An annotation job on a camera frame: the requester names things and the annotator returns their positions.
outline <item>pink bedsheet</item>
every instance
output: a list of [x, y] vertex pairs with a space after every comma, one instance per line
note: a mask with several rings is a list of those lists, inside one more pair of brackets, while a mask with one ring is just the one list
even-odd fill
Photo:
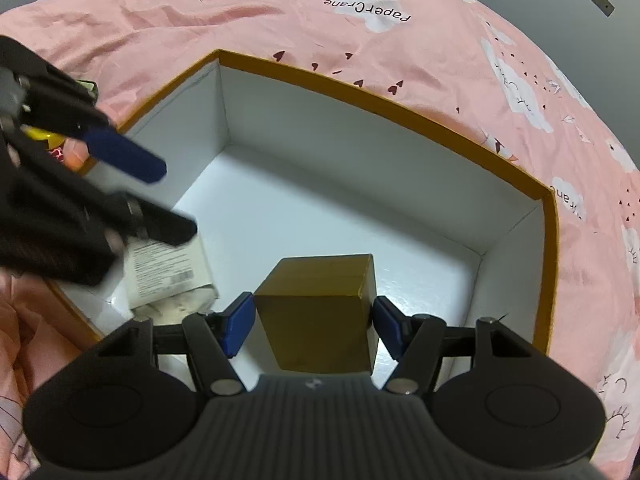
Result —
[[94, 342], [41, 279], [0, 272], [0, 472], [10, 480], [37, 467], [22, 432], [28, 395]]
[[476, 0], [41, 0], [0, 16], [121, 123], [224, 48], [405, 104], [556, 190], [559, 283], [550, 354], [596, 389], [594, 462], [623, 479], [640, 428], [640, 176], [560, 69]]

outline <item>open cardboard box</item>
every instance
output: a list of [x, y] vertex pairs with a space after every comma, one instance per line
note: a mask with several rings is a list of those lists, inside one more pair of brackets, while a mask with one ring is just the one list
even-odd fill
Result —
[[[506, 315], [546, 351], [556, 202], [489, 149], [356, 86], [226, 51], [170, 82], [122, 131], [165, 158], [167, 177], [146, 186], [97, 164], [87, 178], [196, 218], [214, 310], [284, 256], [372, 253], [378, 294], [404, 313], [470, 326]], [[96, 289], [60, 288], [101, 333], [130, 317], [122, 269]], [[259, 320], [232, 364], [248, 387], [278, 369]], [[374, 382], [394, 366], [380, 344]], [[453, 372], [446, 363], [442, 376]]]

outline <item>yellow object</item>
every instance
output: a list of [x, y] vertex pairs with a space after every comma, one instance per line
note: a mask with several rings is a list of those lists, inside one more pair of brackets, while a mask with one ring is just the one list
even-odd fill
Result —
[[378, 348], [370, 324], [371, 254], [283, 258], [255, 291], [278, 365], [316, 374], [368, 372]]
[[49, 150], [55, 150], [57, 147], [62, 146], [66, 137], [47, 130], [41, 130], [34, 128], [33, 126], [23, 126], [22, 130], [33, 140], [46, 140]]

